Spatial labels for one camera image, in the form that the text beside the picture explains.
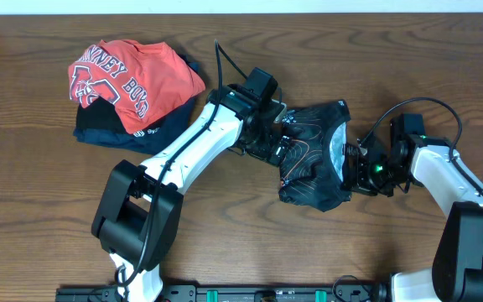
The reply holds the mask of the black orange-lined jersey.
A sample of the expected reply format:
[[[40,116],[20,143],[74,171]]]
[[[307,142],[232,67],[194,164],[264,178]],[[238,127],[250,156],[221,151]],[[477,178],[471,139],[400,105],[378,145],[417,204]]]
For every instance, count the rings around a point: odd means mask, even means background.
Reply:
[[[283,134],[291,141],[279,165],[280,201],[325,212],[351,199],[342,188],[350,119],[343,100],[286,113]]]

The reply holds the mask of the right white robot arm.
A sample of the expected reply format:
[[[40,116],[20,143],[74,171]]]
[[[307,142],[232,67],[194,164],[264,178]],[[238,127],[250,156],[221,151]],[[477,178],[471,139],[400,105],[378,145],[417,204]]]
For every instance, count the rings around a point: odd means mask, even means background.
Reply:
[[[347,144],[345,187],[363,195],[392,196],[422,186],[446,216],[429,268],[395,273],[373,287],[373,301],[483,301],[483,183],[448,140],[398,134],[392,153],[377,145]]]

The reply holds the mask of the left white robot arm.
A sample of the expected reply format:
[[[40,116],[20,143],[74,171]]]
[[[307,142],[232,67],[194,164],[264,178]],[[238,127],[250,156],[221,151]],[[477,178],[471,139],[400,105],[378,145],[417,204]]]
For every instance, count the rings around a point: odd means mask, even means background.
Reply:
[[[115,263],[115,283],[94,289],[102,301],[154,301],[163,289],[159,264],[176,238],[184,195],[224,150],[239,148],[267,164],[283,159],[289,139],[275,129],[287,106],[241,86],[213,90],[202,113],[167,148],[110,173],[91,233]]]

